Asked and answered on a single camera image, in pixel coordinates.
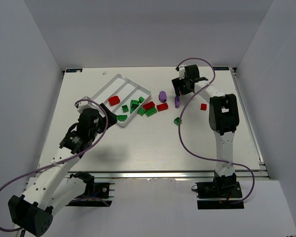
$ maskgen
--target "green lego brick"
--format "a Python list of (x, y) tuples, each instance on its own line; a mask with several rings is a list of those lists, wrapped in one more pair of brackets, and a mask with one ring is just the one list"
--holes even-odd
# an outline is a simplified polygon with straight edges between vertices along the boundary
[(124, 122), (127, 120), (127, 115), (117, 115), (116, 118), (118, 121)]
[(139, 105), (139, 101), (138, 100), (131, 100), (130, 101), (130, 107), (132, 107), (132, 105)]
[(135, 109), (137, 109), (138, 106), (139, 105), (132, 104), (132, 106), (130, 108), (133, 109), (133, 110), (135, 110)]
[(151, 108), (150, 110), (147, 110), (146, 111), (146, 115), (147, 117), (151, 116), (151, 115), (154, 115), (155, 113), (157, 113), (157, 110), (155, 107)]
[(177, 126), (179, 126), (179, 121), (180, 121), (180, 118), (177, 117), (173, 122), (174, 122)]
[(137, 100), (131, 100), (130, 101), (130, 108), (131, 109), (135, 110), (138, 106), (139, 106), (139, 101), (137, 101)]
[(124, 113), (128, 112), (128, 106), (127, 105), (123, 105), (122, 106), (122, 110)]
[(137, 113), (143, 116), (145, 113), (145, 110), (143, 108), (140, 108)]
[(142, 103), (142, 102), (144, 102), (144, 98), (141, 96), (141, 97), (139, 97), (139, 99), (138, 99), (138, 101), (139, 101), (139, 103)]

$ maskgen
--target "lego brick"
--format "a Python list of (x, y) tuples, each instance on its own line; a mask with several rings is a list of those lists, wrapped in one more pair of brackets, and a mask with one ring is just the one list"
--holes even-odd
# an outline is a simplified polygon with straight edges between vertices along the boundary
[(132, 105), (139, 105), (139, 101), (138, 100), (131, 100), (130, 106), (132, 107)]
[(174, 122), (177, 126), (179, 126), (179, 121), (180, 121), (180, 118), (179, 118), (179, 117), (177, 117), (175, 120), (173, 120), (173, 122)]
[(129, 111), (128, 110), (128, 106), (127, 105), (123, 105), (122, 106), (122, 110), (123, 110), (124, 113), (128, 112)]
[(168, 109), (168, 108), (169, 108), (169, 106), (168, 106), (167, 103), (157, 105), (157, 109), (158, 109), (159, 112), (160, 112), (160, 111), (163, 111), (163, 110), (166, 110), (166, 109)]
[(127, 120), (127, 115), (117, 115), (116, 118), (118, 121), (124, 122)]
[(165, 91), (160, 91), (159, 92), (159, 100), (161, 103), (165, 103), (167, 101), (167, 94)]
[(138, 106), (139, 106), (139, 101), (137, 101), (137, 100), (131, 100), (130, 101), (130, 108), (131, 109), (135, 110)]
[(137, 113), (143, 116), (145, 113), (145, 110), (143, 108), (140, 108)]
[(120, 99), (119, 97), (116, 95), (116, 96), (113, 96), (109, 99), (109, 103), (111, 106), (113, 105), (117, 105), (118, 103), (120, 103)]
[(180, 98), (178, 96), (174, 98), (174, 105), (176, 108), (180, 106)]
[(141, 97), (139, 97), (139, 99), (138, 99), (138, 101), (139, 101), (139, 103), (142, 103), (142, 102), (144, 102), (144, 98), (141, 96)]
[(152, 102), (152, 101), (150, 101), (149, 103), (143, 105), (143, 109), (146, 110), (146, 111), (150, 110), (153, 107), (154, 107), (154, 102)]
[(201, 110), (206, 110), (207, 109), (207, 104), (201, 104)]
[(151, 115), (154, 115), (155, 113), (157, 113), (157, 110), (155, 107), (151, 108), (150, 110), (147, 110), (146, 111), (146, 115), (147, 117), (151, 116)]
[(135, 110), (139, 105), (132, 104), (131, 109)]

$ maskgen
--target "white table surface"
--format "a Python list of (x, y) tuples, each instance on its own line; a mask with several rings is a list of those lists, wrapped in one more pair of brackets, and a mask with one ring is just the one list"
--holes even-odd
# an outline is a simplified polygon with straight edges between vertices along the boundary
[[(116, 180), (107, 207), (64, 207), (44, 237), (286, 237), (296, 228), (278, 181), (256, 181), (245, 209), (198, 210), (195, 181)], [(243, 194), (251, 181), (240, 180)]]
[[(212, 78), (209, 67), (200, 67), (201, 77)], [(191, 94), (181, 96), (181, 105), (174, 107), (171, 80), (178, 77), (174, 67), (86, 68), (81, 73), (65, 73), (51, 127), (40, 157), (40, 166), (49, 164), (68, 128), (79, 117), (74, 102), (92, 97), (117, 74), (129, 78), (152, 92), (156, 104), (161, 90), (167, 93), (169, 109), (147, 117), (136, 115), (122, 128), (111, 127), (103, 140), (88, 151), (72, 169), (76, 171), (191, 171), (214, 170), (215, 162), (204, 161), (188, 154), (180, 144), (178, 126), (173, 120), (180, 115)], [(213, 85), (224, 93), (237, 94), (230, 71), (216, 71)], [(207, 111), (201, 111), (205, 101), (196, 96), (182, 118), (183, 139), (193, 152), (216, 158), (216, 142), (210, 129)], [(259, 169), (259, 157), (251, 139), (243, 110), (238, 101), (240, 124), (234, 137), (234, 162)]]

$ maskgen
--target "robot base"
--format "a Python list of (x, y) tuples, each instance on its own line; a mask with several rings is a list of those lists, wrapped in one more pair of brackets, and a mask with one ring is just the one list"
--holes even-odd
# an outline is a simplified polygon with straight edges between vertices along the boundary
[(244, 209), (243, 202), (235, 202), (230, 200), (234, 198), (242, 198), (242, 192), (239, 182), (229, 189), (225, 195), (219, 195), (217, 187), (214, 182), (201, 182), (197, 185), (197, 207), (199, 210), (204, 209)]

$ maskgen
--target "wire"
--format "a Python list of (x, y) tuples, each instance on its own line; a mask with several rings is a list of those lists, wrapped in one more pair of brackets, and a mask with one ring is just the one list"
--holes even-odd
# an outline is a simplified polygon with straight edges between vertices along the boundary
[(195, 184), (195, 185), (193, 185), (193, 186), (191, 187), (191, 190), (192, 190), (193, 192), (197, 192), (197, 188), (196, 188), (196, 189), (193, 188), (193, 187), (195, 187), (195, 186), (197, 186), (197, 184)]
[(229, 194), (229, 196), (227, 197), (226, 200), (222, 200), (220, 201), (219, 203), (222, 204), (222, 203), (225, 203), (225, 202), (228, 202), (228, 200), (231, 198), (231, 193)]
[[(69, 161), (69, 160), (72, 160), (72, 159), (74, 159), (74, 158), (76, 158), (76, 157), (79, 157), (79, 156), (83, 155), (83, 154), (84, 154), (85, 152), (87, 152), (88, 150), (92, 149), (95, 145), (97, 145), (97, 144), (99, 143), (99, 141), (102, 139), (102, 137), (104, 136), (105, 132), (106, 132), (107, 129), (108, 129), (109, 119), (108, 119), (108, 115), (107, 115), (107, 113), (105, 112), (105, 110), (104, 110), (104, 109), (103, 109), (98, 103), (94, 102), (93, 100), (81, 99), (81, 100), (78, 100), (77, 102), (75, 102), (75, 104), (77, 104), (77, 103), (79, 103), (79, 102), (82, 102), (82, 101), (88, 101), (88, 102), (90, 102), (90, 103), (93, 103), (93, 104), (97, 105), (97, 106), (102, 110), (102, 112), (104, 113), (105, 118), (106, 118), (106, 124), (105, 124), (104, 131), (102, 132), (102, 134), (101, 134), (101, 136), (99, 137), (99, 139), (96, 140), (96, 141), (95, 141), (90, 147), (88, 147), (88, 148), (85, 149), (84, 151), (82, 151), (82, 152), (80, 152), (80, 153), (78, 153), (78, 154), (75, 154), (75, 155), (73, 155), (73, 156), (71, 156), (71, 157), (69, 157), (69, 158), (67, 158), (67, 159), (64, 159), (64, 160), (62, 160), (62, 161), (56, 162), (56, 164), (62, 164), (62, 163), (64, 163), (64, 162), (67, 162), (67, 161)], [(13, 182), (15, 182), (15, 181), (17, 181), (17, 180), (19, 180), (19, 179), (22, 179), (22, 178), (24, 178), (24, 177), (26, 177), (26, 176), (28, 176), (28, 175), (30, 175), (30, 174), (34, 174), (34, 173), (40, 172), (40, 171), (45, 170), (45, 169), (46, 169), (46, 170), (47, 170), (47, 169), (50, 169), (50, 168), (52, 168), (52, 167), (55, 167), (55, 165), (54, 165), (54, 164), (50, 164), (50, 165), (44, 166), (44, 167), (42, 167), (42, 168), (39, 168), (39, 169), (36, 169), (36, 170), (30, 171), (30, 172), (27, 172), (27, 173), (25, 173), (25, 174), (22, 174), (22, 175), (20, 175), (20, 176), (18, 176), (18, 177), (16, 177), (16, 178), (10, 180), (9, 182), (5, 183), (5, 184), (0, 188), (0, 192), (1, 192), (6, 186), (12, 184)], [(21, 230), (21, 229), (22, 229), (22, 228), (6, 229), (6, 228), (3, 228), (3, 227), (0, 226), (0, 231), (3, 231), (3, 232), (14, 232), (14, 231), (19, 231), (19, 230)]]
[[(212, 158), (206, 158), (206, 157), (198, 156), (197, 154), (195, 154), (195, 153), (193, 153), (192, 151), (190, 151), (190, 150), (185, 146), (185, 144), (184, 144), (184, 142), (183, 142), (183, 139), (182, 139), (182, 136), (181, 136), (181, 123), (180, 123), (180, 122), (181, 122), (181, 119), (182, 119), (182, 116), (183, 116), (184, 111), (186, 110), (186, 108), (187, 108), (188, 104), (191, 102), (191, 100), (192, 100), (197, 94), (199, 94), (202, 90), (204, 90), (204, 89), (206, 89), (208, 86), (210, 86), (210, 84), (212, 84), (213, 81), (214, 81), (215, 78), (216, 78), (216, 72), (215, 72), (213, 66), (212, 66), (208, 61), (206, 61), (205, 59), (202, 59), (202, 58), (187, 58), (187, 59), (183, 60), (182, 62), (180, 62), (180, 63), (177, 65), (176, 70), (179, 68), (179, 66), (180, 66), (183, 62), (185, 62), (185, 61), (187, 61), (187, 60), (190, 60), (190, 59), (197, 59), (197, 60), (201, 60), (201, 61), (207, 63), (207, 64), (211, 67), (211, 69), (212, 69), (214, 75), (213, 75), (213, 79), (212, 79), (212, 80), (211, 80), (206, 86), (202, 87), (202, 88), (199, 89), (197, 92), (195, 92), (194, 95), (192, 95), (191, 98), (190, 98), (190, 99), (187, 101), (187, 103), (184, 105), (184, 107), (183, 107), (183, 109), (182, 109), (182, 112), (181, 112), (181, 114), (180, 114), (180, 117), (179, 117), (180, 119), (179, 119), (179, 127), (178, 127), (178, 131), (179, 131), (179, 139), (180, 139), (180, 142), (181, 142), (183, 148), (184, 148), (188, 153), (190, 153), (192, 156), (194, 156), (194, 157), (197, 157), (197, 158), (200, 158), (200, 159), (204, 159), (204, 160), (209, 160), (209, 161), (216, 161), (216, 162), (229, 163), (228, 161), (223, 160), (223, 159), (212, 159)], [(246, 165), (244, 165), (244, 164), (233, 163), (233, 162), (232, 162), (231, 164), (232, 164), (232, 165), (237, 165), (237, 166), (241, 166), (241, 167), (246, 168), (246, 169), (251, 173), (251, 175), (252, 175), (252, 186), (251, 186), (251, 189), (250, 189), (249, 193), (248, 193), (243, 199), (241, 199), (241, 200), (239, 200), (239, 201), (235, 201), (235, 202), (233, 202), (233, 204), (237, 204), (237, 203), (243, 202), (244, 200), (246, 200), (246, 199), (251, 195), (251, 193), (252, 193), (252, 191), (253, 191), (253, 189), (254, 189), (254, 187), (255, 187), (255, 175), (254, 175), (254, 173), (252, 172), (252, 170), (251, 170), (249, 167), (247, 167)]]
[(94, 198), (99, 192), (100, 190), (98, 190), (92, 197)]
[(98, 200), (98, 201), (101, 201), (104, 203), (105, 206), (109, 207), (110, 205), (108, 205), (108, 203), (106, 201), (104, 201), (102, 198), (99, 198), (99, 197), (83, 197), (83, 198), (79, 198), (79, 199), (75, 199), (75, 200), (72, 200), (70, 203), (73, 203), (73, 202), (77, 202), (77, 201), (84, 201), (84, 200)]

